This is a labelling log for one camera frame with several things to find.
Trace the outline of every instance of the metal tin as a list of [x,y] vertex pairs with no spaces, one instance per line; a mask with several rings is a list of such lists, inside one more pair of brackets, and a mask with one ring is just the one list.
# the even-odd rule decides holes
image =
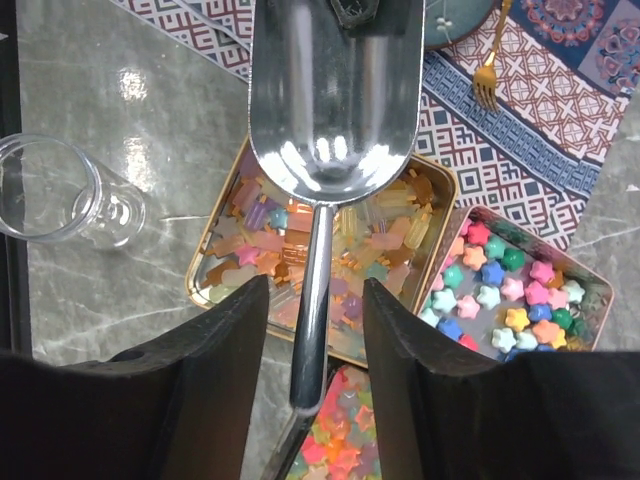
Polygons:
[[[207,272],[224,261],[214,256],[205,255],[205,252],[210,251],[212,239],[214,238],[212,229],[223,212],[228,213],[233,210],[229,199],[232,197],[232,192],[237,191],[237,180],[239,179],[242,163],[249,156],[253,156],[253,152],[247,139],[236,157],[187,271],[185,282],[187,295],[193,303],[201,308],[206,309],[212,306],[205,296],[206,289],[202,287],[203,284],[207,284]],[[429,231],[415,252],[415,256],[411,261],[411,272],[405,280],[402,292],[398,296],[408,309],[416,313],[420,307],[421,299],[424,298],[423,293],[427,285],[427,274],[433,265],[435,252],[443,238],[449,216],[453,211],[458,195],[458,184],[451,170],[418,155],[411,157],[403,175],[408,175],[410,169],[414,169],[418,174],[426,175],[431,180],[435,193],[432,202],[434,212]],[[267,330],[272,335],[293,341],[294,331],[283,327],[281,324],[270,320]],[[362,333],[355,331],[352,333],[354,336],[362,337]],[[340,338],[336,336],[332,338],[330,336],[329,354],[341,360],[366,367],[364,348],[359,349],[358,352],[345,351],[345,348],[341,348],[343,345],[345,345],[344,336],[340,336]]]

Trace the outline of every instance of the rectangular tray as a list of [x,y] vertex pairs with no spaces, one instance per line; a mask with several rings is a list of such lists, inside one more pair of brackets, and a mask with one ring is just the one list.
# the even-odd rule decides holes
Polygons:
[[[201,288],[202,282],[206,279],[206,273],[222,262],[215,256],[206,256],[205,252],[209,249],[213,240],[217,238],[216,234],[213,233],[213,228],[220,215],[228,211],[227,204],[239,179],[241,165],[247,161],[255,161],[248,139],[245,140],[236,157],[187,271],[187,294],[191,301],[202,308],[210,308],[212,306],[205,296],[206,292],[203,292]],[[408,309],[416,312],[419,307],[419,301],[423,298],[427,273],[433,265],[434,254],[442,239],[458,195],[458,184],[455,175],[449,169],[429,159],[413,155],[406,171],[408,172],[410,168],[413,168],[418,174],[424,173],[431,180],[435,193],[432,203],[434,212],[429,231],[411,260],[411,272],[403,285],[401,294],[398,296]],[[267,329],[272,335],[293,341],[295,331],[275,322],[272,317],[270,317]],[[338,330],[334,330],[332,325],[329,332],[329,354],[341,360],[366,367],[362,332],[352,328],[349,328],[348,331],[340,330],[340,333],[336,332]]]
[[[528,257],[527,263],[531,258],[549,261],[553,264],[555,270],[563,272],[565,280],[572,278],[582,285],[586,293],[581,302],[580,309],[587,326],[587,332],[585,332],[583,338],[580,338],[580,341],[570,341],[566,348],[572,351],[593,350],[596,347],[598,338],[609,314],[609,309],[613,303],[614,292],[611,284],[563,251],[549,245],[540,237],[483,206],[457,209],[452,213],[451,220],[438,248],[438,252],[436,253],[434,268],[428,274],[427,288],[425,288],[424,296],[419,303],[423,305],[427,296],[431,294],[431,287],[433,286],[434,280],[443,270],[453,242],[460,235],[462,226],[467,218],[485,223],[492,233],[523,250]],[[525,266],[523,269],[520,269],[519,273],[512,274],[508,272],[507,276],[524,280],[525,277],[528,278],[526,268]],[[477,288],[473,290],[474,285],[471,284],[477,286],[478,283],[477,280],[473,282],[465,278],[463,284],[456,289],[456,298],[460,299],[464,294],[472,294],[475,297]],[[503,302],[495,309],[485,310],[481,308],[475,319],[458,319],[458,323],[465,334],[471,335],[474,338],[478,344],[478,351],[480,353],[491,358],[501,359],[503,355],[500,355],[498,350],[494,349],[490,344],[491,332],[494,328],[502,328],[505,326],[504,316],[506,315],[507,309],[521,308],[523,306],[524,300],[509,302],[503,299]]]

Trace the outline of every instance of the pastel star bead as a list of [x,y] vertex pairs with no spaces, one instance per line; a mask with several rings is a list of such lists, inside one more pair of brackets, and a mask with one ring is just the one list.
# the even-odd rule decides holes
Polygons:
[[444,313],[450,313],[453,308],[458,305],[453,290],[445,288],[442,291],[433,293],[433,306],[434,310],[439,310]]
[[571,327],[571,324],[573,323],[573,317],[569,313],[569,310],[567,310],[566,308],[559,308],[557,310],[554,310],[551,314],[551,321],[553,323],[557,323],[560,328],[567,329]]
[[474,245],[484,246],[489,241],[489,235],[491,235],[491,231],[484,223],[474,222],[469,225],[469,230],[467,231],[467,241],[469,243],[473,243]]
[[466,236],[469,233],[469,227],[471,226],[471,219],[465,218],[464,222],[462,222],[462,226],[460,227],[460,235]]
[[527,288],[524,289],[524,296],[529,305],[539,305],[547,303],[549,299],[549,290],[543,287],[540,282],[534,280]]
[[522,280],[516,278],[505,278],[500,292],[507,297],[507,300],[515,302],[524,297],[524,284]]
[[458,300],[458,316],[460,318],[476,318],[480,311],[480,305],[471,295],[465,295]]
[[496,308],[502,299],[500,298],[500,290],[497,287],[489,287],[483,285],[480,287],[480,293],[476,297],[477,302],[487,310]]
[[471,335],[467,335],[466,333],[463,334],[459,339],[458,339],[458,343],[460,345],[464,345],[465,347],[467,347],[469,350],[473,350],[474,352],[478,351],[478,344],[476,343],[476,341],[473,339],[473,337]]
[[569,294],[564,290],[558,290],[557,288],[549,289],[549,298],[547,303],[551,306],[552,310],[558,308],[564,308],[569,303]]
[[460,339],[463,332],[455,318],[443,318],[436,327],[440,332],[444,333],[451,340],[456,342]]
[[504,249],[507,244],[497,235],[491,235],[489,241],[484,246],[484,254],[489,260],[500,259],[504,256]]
[[569,280],[561,287],[561,290],[569,294],[569,303],[582,302],[582,297],[585,294],[584,288],[575,280]]
[[551,307],[549,305],[532,305],[529,308],[529,320],[539,322],[540,320],[551,320]]
[[433,285],[431,286],[431,290],[434,292],[439,292],[444,288],[444,280],[442,279],[442,274],[439,273],[436,275],[436,278],[433,280]]
[[534,280],[538,280],[542,285],[546,285],[553,280],[555,273],[553,273],[553,266],[549,262],[536,260],[531,265],[529,276]]
[[425,308],[420,312],[419,317],[424,323],[431,325],[433,328],[436,328],[440,321],[440,316],[433,311],[433,308]]
[[551,323],[549,320],[540,320],[531,329],[536,336],[538,343],[551,343],[558,336],[560,327],[556,323]]
[[244,265],[255,265],[258,255],[260,255],[260,249],[245,243],[233,253],[238,256],[238,264],[242,267]]
[[464,238],[458,237],[453,241],[449,250],[450,257],[458,257],[464,253]]
[[535,350],[538,340],[531,330],[516,333],[516,348],[520,350]]
[[502,353],[509,353],[516,345],[513,330],[510,328],[496,328],[491,335],[491,345]]
[[553,341],[549,342],[549,345],[551,345],[556,350],[559,349],[560,347],[566,347],[567,346],[566,335],[567,334],[564,330],[560,330],[556,338],[554,338]]
[[527,317],[527,311],[524,308],[510,308],[507,310],[507,317],[504,321],[507,327],[512,328],[516,332],[521,332],[524,327],[531,323]]
[[458,288],[464,281],[464,273],[459,266],[452,265],[442,272],[442,281],[447,287]]
[[282,207],[278,207],[275,210],[269,212],[269,225],[271,228],[287,228],[289,219],[289,213]]
[[517,248],[505,248],[501,263],[506,270],[515,272],[524,267],[524,252]]
[[487,285],[495,285],[499,287],[504,280],[504,270],[495,260],[490,261],[482,266],[482,281]]
[[487,261],[487,257],[484,256],[484,249],[482,247],[466,247],[464,249],[464,257],[462,257],[462,263],[464,263],[471,270],[477,272],[482,268]]

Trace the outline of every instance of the glass cup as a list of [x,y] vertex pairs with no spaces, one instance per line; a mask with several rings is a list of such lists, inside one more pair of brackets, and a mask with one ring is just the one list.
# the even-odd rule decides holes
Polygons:
[[56,138],[0,139],[0,231],[38,243],[83,238],[123,247],[146,216],[142,193],[85,152]]

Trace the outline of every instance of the pink star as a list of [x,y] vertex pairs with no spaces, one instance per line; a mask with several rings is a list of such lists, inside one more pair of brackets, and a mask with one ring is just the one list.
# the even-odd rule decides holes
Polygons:
[[233,253],[238,256],[238,264],[242,267],[247,264],[255,265],[258,255],[260,255],[260,249],[245,243]]
[[515,302],[524,297],[524,285],[522,280],[516,280],[515,278],[505,278],[504,284],[500,289],[500,292],[507,297],[510,302]]
[[538,280],[542,285],[546,285],[556,276],[553,266],[549,262],[541,262],[536,260],[531,266],[529,276],[534,280]]
[[471,295],[465,295],[458,300],[458,316],[460,318],[476,318],[480,305]]
[[541,305],[547,303],[549,290],[540,285],[540,282],[534,280],[524,289],[524,296],[529,305]]
[[569,303],[569,294],[565,291],[558,290],[557,288],[550,288],[547,303],[551,305],[551,310],[565,308],[567,303]]

